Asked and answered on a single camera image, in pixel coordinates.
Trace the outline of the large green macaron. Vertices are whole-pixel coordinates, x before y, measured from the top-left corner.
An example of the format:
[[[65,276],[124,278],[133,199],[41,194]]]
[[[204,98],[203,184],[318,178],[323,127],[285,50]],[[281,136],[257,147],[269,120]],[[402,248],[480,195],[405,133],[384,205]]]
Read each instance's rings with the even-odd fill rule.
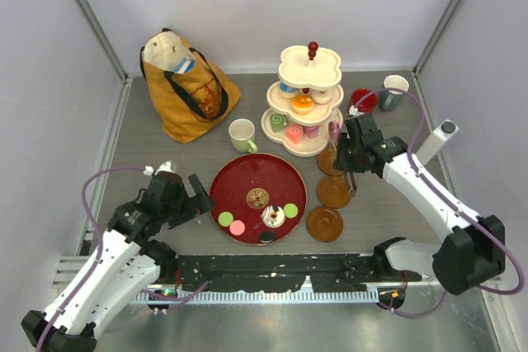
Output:
[[[234,216],[228,211],[224,211],[218,216],[218,223],[221,227],[229,227],[233,221]]]

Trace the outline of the pink layered cake slice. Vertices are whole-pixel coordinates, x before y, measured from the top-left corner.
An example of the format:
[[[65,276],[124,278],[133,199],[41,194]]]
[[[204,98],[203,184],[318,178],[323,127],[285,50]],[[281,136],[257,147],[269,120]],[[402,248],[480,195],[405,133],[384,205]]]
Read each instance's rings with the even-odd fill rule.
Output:
[[[341,124],[337,121],[332,122],[332,136],[334,139],[338,139],[339,134],[341,133]]]

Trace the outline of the metal serving tongs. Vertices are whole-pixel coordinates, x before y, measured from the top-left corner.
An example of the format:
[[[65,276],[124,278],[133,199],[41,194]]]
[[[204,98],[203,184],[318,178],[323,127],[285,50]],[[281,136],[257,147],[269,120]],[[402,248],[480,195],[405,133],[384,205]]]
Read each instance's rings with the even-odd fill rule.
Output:
[[[328,123],[328,137],[329,137],[329,143],[336,149],[337,151],[337,143],[338,143],[338,139],[334,139],[333,136],[332,136],[332,121],[330,121]],[[356,180],[355,180],[355,177],[352,173],[348,172],[348,171],[344,171],[343,172],[343,177],[347,183],[347,186],[348,186],[348,192],[351,194],[352,197],[355,197],[356,196],[356,192],[357,192],[357,184],[356,184]]]

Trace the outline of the magenta swirl roll cake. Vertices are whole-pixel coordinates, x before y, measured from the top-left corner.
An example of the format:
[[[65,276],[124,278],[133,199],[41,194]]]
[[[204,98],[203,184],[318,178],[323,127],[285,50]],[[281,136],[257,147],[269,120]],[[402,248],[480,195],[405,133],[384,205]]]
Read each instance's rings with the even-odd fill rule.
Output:
[[[319,125],[304,126],[303,129],[304,129],[304,134],[310,139],[317,138],[320,134]]]

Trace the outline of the white frosted donut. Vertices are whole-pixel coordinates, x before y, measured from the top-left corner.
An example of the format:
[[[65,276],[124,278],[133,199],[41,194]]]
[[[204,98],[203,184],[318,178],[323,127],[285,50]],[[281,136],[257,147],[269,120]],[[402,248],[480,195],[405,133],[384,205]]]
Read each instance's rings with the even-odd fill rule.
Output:
[[[332,93],[330,91],[316,91],[312,90],[313,101],[318,105],[326,105],[332,99]]]

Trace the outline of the salmon pink swirl roll cake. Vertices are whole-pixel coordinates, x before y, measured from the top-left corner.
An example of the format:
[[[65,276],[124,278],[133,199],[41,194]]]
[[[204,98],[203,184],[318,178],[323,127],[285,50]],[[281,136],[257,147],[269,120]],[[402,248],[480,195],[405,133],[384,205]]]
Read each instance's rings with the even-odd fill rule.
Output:
[[[304,129],[298,124],[288,124],[285,128],[285,136],[293,144],[299,144],[304,135]]]

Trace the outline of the orange glazed donut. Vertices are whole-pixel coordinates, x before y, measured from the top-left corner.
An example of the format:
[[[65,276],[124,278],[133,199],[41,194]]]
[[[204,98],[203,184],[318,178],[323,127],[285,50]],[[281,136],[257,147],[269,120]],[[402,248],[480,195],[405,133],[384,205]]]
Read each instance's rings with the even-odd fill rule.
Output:
[[[290,107],[298,115],[307,115],[314,108],[314,101],[310,95],[299,94],[291,99]]]

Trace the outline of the white chocolate sprinkle donut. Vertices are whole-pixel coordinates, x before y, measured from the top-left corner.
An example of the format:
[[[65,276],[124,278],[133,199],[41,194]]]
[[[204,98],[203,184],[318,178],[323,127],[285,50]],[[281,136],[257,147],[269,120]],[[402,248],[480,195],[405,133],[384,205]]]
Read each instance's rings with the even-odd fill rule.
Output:
[[[261,214],[261,220],[268,228],[279,228],[285,222],[285,212],[279,205],[268,205]]]

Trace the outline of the blue frosted donut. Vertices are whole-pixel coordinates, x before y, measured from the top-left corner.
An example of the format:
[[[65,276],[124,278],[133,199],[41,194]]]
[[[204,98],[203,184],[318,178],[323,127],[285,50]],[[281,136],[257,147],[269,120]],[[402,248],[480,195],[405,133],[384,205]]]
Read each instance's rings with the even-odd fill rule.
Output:
[[[291,99],[298,95],[298,89],[290,87],[282,82],[279,86],[279,94],[286,99]]]

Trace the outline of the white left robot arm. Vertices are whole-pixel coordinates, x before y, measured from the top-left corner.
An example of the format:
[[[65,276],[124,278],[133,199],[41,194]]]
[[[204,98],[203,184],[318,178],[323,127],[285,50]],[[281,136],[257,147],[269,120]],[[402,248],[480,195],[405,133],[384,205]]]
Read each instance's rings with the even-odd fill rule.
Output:
[[[137,198],[118,206],[98,247],[64,291],[44,310],[29,311],[21,326],[37,351],[93,351],[97,338],[128,302],[156,281],[177,272],[176,252],[154,240],[212,210],[214,201],[192,174],[186,191],[173,171],[156,171]]]

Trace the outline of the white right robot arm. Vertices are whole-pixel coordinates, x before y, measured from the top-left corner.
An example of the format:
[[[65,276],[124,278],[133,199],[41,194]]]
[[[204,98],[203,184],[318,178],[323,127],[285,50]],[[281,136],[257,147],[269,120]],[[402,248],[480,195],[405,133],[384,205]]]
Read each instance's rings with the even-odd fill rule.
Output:
[[[457,200],[408,151],[399,137],[385,138],[372,115],[345,120],[337,139],[335,168],[371,172],[398,190],[432,226],[437,245],[394,237],[375,247],[373,271],[391,280],[408,270],[435,277],[460,295],[501,275],[506,255],[500,249],[505,228],[494,215],[483,217]]]

